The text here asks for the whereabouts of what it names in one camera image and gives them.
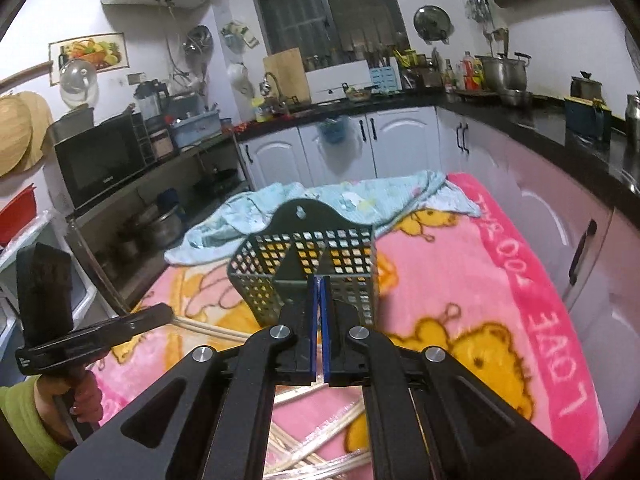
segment hand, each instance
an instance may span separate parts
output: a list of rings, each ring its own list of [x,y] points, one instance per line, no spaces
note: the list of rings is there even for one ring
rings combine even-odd
[[[78,422],[99,422],[102,418],[102,392],[92,372],[86,370],[80,380],[40,376],[34,385],[36,410],[45,430],[53,439],[64,444],[72,440],[71,432],[58,413],[53,396],[60,396],[71,388],[75,390],[75,402],[70,412]]]

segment light blue towel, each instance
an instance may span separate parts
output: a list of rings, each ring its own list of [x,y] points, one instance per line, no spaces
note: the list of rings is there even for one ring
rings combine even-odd
[[[376,237],[405,215],[427,207],[480,216],[480,208],[439,171],[309,189],[298,183],[271,184],[228,199],[213,215],[187,231],[182,244],[168,250],[164,259],[172,265],[193,266],[227,258],[247,235],[267,227],[281,204],[295,198],[319,200],[352,222],[373,225]]]

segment screw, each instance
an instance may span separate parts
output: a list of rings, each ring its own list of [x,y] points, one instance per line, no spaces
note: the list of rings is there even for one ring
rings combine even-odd
[[[366,339],[369,337],[369,330],[363,326],[352,326],[349,330],[349,335],[354,339]]]
[[[432,363],[439,363],[444,361],[447,354],[439,346],[430,346],[424,351],[424,355]]]
[[[203,363],[213,357],[213,350],[208,346],[198,346],[191,354],[194,361]]]
[[[289,336],[291,330],[289,330],[288,326],[284,325],[276,325],[271,330],[269,330],[269,334],[274,339],[284,339]]]

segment microwave oven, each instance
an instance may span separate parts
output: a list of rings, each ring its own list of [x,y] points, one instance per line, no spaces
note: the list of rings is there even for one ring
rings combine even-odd
[[[124,113],[54,144],[45,180],[63,215],[84,214],[155,162],[140,114]]]

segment window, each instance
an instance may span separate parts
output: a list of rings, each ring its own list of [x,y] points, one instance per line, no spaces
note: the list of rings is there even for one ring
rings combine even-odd
[[[326,66],[357,52],[408,48],[396,0],[259,1],[271,54],[298,47],[303,59],[318,56]]]

